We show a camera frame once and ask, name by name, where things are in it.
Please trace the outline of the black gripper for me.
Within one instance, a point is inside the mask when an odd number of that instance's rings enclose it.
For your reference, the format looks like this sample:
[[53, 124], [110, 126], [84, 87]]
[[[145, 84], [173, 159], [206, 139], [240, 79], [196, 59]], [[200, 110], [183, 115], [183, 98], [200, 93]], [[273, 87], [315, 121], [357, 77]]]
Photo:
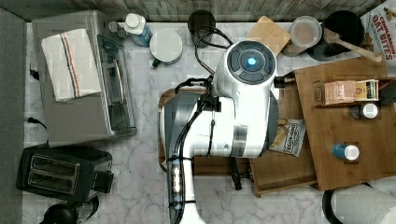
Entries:
[[238, 171], [237, 161], [235, 157], [230, 157], [229, 162], [231, 166], [231, 176], [234, 183], [234, 188], [235, 190], [241, 190], [242, 189], [241, 179], [249, 178], [249, 172], [240, 173]]

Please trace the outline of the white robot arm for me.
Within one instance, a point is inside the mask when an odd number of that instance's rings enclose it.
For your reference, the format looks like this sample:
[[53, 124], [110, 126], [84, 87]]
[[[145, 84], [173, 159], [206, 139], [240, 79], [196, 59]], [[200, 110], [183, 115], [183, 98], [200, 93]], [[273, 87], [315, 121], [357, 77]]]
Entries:
[[275, 78], [275, 54], [242, 40], [226, 49], [215, 73], [175, 87], [159, 121], [171, 224], [205, 224], [194, 195], [195, 156], [257, 158], [274, 142]]

